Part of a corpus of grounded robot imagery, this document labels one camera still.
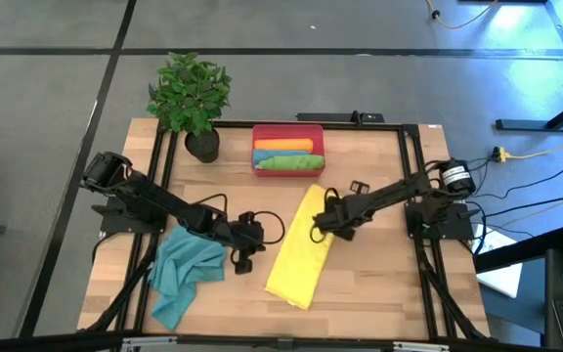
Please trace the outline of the blue microfiber towel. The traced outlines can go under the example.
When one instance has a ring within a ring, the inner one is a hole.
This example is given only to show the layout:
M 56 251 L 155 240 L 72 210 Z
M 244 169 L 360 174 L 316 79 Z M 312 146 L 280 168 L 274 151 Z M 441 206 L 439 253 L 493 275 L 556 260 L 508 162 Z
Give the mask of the blue microfiber towel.
M 309 154 L 306 151 L 284 151 L 284 150 L 254 150 L 253 155 L 253 163 L 258 164 L 261 161 L 270 159 L 275 156 L 296 156 L 296 155 L 305 155 Z

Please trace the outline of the white sheet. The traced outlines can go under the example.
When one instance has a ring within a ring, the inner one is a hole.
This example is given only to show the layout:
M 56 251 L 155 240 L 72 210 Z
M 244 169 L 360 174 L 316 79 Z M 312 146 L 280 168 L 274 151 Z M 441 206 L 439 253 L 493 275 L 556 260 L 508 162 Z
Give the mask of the white sheet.
M 481 247 L 479 253 L 483 254 L 494 249 L 515 244 L 515 240 L 500 232 L 497 232 L 492 228 L 487 229 L 487 235 L 485 237 L 484 243 L 481 244 L 483 225 L 476 224 L 473 229 L 474 241 L 471 245 L 471 250 L 473 252 L 475 252 L 478 247 Z M 484 286 L 498 291 L 510 298 L 516 298 L 520 285 L 521 272 L 522 265 L 513 264 L 501 269 L 480 273 L 477 275 L 477 280 Z

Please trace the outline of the orange microfiber towel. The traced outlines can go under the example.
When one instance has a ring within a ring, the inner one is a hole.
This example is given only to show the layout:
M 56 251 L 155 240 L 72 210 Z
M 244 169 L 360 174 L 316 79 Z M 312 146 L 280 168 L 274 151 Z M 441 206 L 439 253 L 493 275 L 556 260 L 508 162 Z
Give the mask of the orange microfiber towel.
M 311 139 L 259 139 L 253 144 L 256 150 L 305 151 L 310 153 L 314 143 Z

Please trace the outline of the grey metal bracket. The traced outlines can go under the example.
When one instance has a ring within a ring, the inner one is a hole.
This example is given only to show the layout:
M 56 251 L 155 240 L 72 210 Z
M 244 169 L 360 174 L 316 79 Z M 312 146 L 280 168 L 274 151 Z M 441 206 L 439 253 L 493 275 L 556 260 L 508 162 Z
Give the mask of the grey metal bracket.
M 450 347 L 444 344 L 417 342 L 417 341 L 394 341 L 393 352 L 451 352 Z
M 127 337 L 122 340 L 121 348 L 126 352 L 140 352 L 143 347 L 170 345 L 177 342 L 177 336 Z

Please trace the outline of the black overhead crossbar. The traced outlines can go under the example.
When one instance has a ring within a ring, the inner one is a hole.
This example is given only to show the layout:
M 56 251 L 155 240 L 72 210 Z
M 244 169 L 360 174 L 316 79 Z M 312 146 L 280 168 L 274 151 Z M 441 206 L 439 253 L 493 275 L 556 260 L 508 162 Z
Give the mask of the black overhead crossbar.
M 177 336 L 173 345 L 230 345 L 269 347 L 281 351 L 298 348 L 366 348 L 390 350 L 394 341 L 417 341 L 444 344 L 451 352 L 563 352 L 563 349 L 533 347 L 498 342 L 493 339 L 462 339 L 435 337 L 428 340 L 412 339 L 347 339 L 303 337 L 212 336 L 189 334 L 144 334 L 134 330 L 79 331 L 75 333 L 15 337 L 0 339 L 0 352 L 96 352 L 120 348 L 122 340 L 139 336 Z

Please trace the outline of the pink plastic basket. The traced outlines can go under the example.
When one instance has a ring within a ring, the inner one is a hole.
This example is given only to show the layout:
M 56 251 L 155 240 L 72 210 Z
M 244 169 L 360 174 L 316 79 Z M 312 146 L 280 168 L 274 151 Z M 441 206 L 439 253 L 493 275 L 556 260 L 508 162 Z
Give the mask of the pink plastic basket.
M 311 153 L 325 156 L 324 130 L 318 124 L 258 124 L 252 129 L 252 149 L 261 141 L 309 139 L 312 142 Z M 262 170 L 256 167 L 252 157 L 252 169 L 258 177 L 319 177 L 325 167 L 315 170 Z

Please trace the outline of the black bar with clamp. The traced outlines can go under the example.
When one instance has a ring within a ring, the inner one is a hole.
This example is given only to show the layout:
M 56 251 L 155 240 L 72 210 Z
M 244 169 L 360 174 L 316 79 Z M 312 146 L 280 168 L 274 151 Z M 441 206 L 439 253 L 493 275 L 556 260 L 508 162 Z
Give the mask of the black bar with clamp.
M 385 119 L 381 113 L 375 112 L 299 112 L 296 114 L 298 121 L 317 121 L 317 122 L 351 122 L 355 124 L 363 123 L 384 123 Z

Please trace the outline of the green microfiber towel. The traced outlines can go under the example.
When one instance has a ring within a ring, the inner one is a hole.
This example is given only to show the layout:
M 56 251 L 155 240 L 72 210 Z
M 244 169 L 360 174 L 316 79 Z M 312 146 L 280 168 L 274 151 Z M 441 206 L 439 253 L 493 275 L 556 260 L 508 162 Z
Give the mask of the green microfiber towel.
M 318 154 L 277 155 L 258 162 L 260 170 L 318 170 L 325 166 L 325 158 Z

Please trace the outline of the yellow microfiber towel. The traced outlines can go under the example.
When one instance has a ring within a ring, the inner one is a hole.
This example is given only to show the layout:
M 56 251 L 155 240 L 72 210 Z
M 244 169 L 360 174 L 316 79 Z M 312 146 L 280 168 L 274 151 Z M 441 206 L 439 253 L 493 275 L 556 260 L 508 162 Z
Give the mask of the yellow microfiber towel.
M 333 242 L 314 228 L 313 217 L 325 210 L 325 188 L 311 185 L 301 200 L 265 285 L 265 290 L 308 310 Z

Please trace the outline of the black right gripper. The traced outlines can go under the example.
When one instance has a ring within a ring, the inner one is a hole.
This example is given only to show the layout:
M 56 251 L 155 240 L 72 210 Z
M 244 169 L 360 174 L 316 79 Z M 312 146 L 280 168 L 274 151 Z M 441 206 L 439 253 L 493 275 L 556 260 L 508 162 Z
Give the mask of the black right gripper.
M 349 190 L 357 195 L 344 198 L 328 197 L 325 199 L 325 210 L 316 215 L 316 227 L 322 233 L 333 233 L 347 242 L 354 239 L 354 228 L 362 224 L 363 198 L 359 195 L 368 194 L 370 186 L 354 180 Z

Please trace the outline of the black aluminium table frame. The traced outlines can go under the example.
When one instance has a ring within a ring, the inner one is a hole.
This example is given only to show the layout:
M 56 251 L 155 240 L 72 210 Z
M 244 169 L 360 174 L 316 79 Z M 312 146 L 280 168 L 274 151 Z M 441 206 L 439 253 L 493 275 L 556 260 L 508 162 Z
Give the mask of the black aluminium table frame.
M 271 210 L 286 226 L 312 184 L 335 187 L 341 196 L 359 180 L 371 190 L 416 171 L 421 161 L 449 157 L 440 125 L 324 123 L 325 171 L 319 177 L 259 177 L 251 170 L 252 128 L 306 127 L 316 122 L 217 120 L 221 137 L 219 158 L 200 163 L 178 137 L 168 189 L 186 201 L 223 193 L 232 219 L 247 210 Z M 132 120 L 124 154 L 135 167 L 151 160 L 156 122 Z M 108 308 L 126 275 L 134 235 L 118 234 L 102 243 L 93 264 L 77 327 L 88 328 Z M 413 239 L 407 233 L 402 203 L 376 212 L 354 239 L 333 239 L 309 310 L 294 307 L 265 290 L 282 243 L 252 256 L 253 271 L 236 275 L 226 261 L 225 280 L 197 284 L 195 300 L 177 328 L 167 330 L 151 315 L 158 294 L 150 290 L 143 333 L 194 335 L 196 338 L 426 340 L 427 322 L 446 335 L 443 304 L 431 284 L 421 279 Z M 481 291 L 471 254 L 456 241 L 440 241 L 448 289 L 474 327 L 489 334 Z

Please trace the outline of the black desk leg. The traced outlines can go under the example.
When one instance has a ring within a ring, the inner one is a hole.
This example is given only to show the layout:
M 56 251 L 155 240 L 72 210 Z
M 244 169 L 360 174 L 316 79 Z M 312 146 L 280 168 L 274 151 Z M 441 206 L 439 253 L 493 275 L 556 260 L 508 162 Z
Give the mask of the black desk leg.
M 497 119 L 496 129 L 503 131 L 558 132 L 563 131 L 563 111 L 550 120 Z

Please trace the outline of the teal microfiber towel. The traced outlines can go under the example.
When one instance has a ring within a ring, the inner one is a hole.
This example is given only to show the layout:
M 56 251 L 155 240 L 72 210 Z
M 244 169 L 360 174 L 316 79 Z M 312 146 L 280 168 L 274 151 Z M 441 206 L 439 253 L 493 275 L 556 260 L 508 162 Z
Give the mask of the teal microfiber towel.
M 195 300 L 198 283 L 222 282 L 227 249 L 175 227 L 157 249 L 148 283 L 158 293 L 152 316 L 174 330 Z

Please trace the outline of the green plant in black pot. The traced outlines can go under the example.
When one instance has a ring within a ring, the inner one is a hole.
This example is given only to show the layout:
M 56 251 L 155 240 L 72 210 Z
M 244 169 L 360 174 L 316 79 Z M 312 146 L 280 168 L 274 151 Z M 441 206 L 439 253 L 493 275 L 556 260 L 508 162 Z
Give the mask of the green plant in black pot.
M 171 53 L 148 87 L 147 112 L 160 125 L 185 134 L 187 151 L 202 163 L 220 152 L 220 136 L 213 121 L 230 105 L 232 78 L 224 66 L 202 61 L 196 53 Z

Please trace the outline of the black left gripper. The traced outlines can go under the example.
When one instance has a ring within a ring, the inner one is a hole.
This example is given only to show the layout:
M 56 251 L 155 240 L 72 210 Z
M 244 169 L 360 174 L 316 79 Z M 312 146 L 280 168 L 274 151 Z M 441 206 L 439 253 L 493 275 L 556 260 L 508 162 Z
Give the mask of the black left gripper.
M 238 217 L 238 221 L 229 223 L 230 237 L 228 246 L 234 250 L 238 258 L 234 259 L 236 275 L 248 274 L 252 271 L 250 256 L 259 251 L 265 251 L 261 223 L 255 221 L 255 213 L 246 211 Z

